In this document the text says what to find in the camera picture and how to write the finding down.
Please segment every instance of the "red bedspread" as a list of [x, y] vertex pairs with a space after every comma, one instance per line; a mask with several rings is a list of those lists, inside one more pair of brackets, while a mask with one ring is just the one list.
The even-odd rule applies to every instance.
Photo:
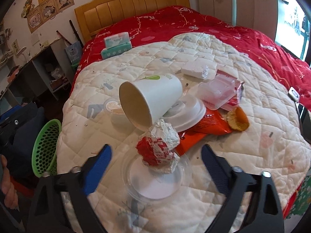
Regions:
[[74, 81], [84, 67], [102, 60], [100, 52], [105, 48], [105, 37], [125, 31], [129, 32], [133, 47], [169, 41], [172, 37], [186, 32], [215, 35], [224, 43], [247, 54], [287, 89], [293, 86], [301, 95], [300, 102], [311, 110], [311, 70], [307, 63], [294, 59], [261, 32], [245, 27], [233, 27], [214, 17], [201, 15], [181, 6], [167, 7], [139, 17], [127, 18], [102, 30], [84, 46]]

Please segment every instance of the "paper cup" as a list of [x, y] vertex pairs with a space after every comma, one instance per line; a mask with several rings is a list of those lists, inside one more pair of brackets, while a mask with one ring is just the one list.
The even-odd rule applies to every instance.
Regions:
[[122, 109], [130, 122], [147, 131], [181, 97], [183, 87], [172, 74], [148, 76], [121, 84], [119, 97]]

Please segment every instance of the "wooden headboard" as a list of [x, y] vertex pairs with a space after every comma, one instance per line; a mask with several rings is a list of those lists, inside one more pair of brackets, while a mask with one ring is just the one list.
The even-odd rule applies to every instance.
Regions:
[[172, 5], [190, 8], [189, 0], [93, 0], [75, 9], [84, 41], [107, 26]]

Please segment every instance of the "laundry basket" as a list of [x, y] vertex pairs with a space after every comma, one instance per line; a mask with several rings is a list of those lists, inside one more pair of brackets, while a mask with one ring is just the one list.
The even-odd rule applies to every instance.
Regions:
[[59, 120], [49, 121], [39, 132], [32, 150], [32, 170], [37, 177], [46, 171], [57, 175], [56, 144], [62, 130]]

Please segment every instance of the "human hand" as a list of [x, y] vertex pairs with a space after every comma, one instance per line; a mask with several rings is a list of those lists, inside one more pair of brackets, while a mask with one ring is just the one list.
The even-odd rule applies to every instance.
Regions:
[[14, 188], [13, 183], [10, 180], [10, 172], [7, 169], [7, 159], [1, 155], [1, 164], [3, 168], [3, 176], [1, 184], [1, 190], [5, 195], [4, 205], [10, 209], [16, 209], [18, 207], [18, 196]]

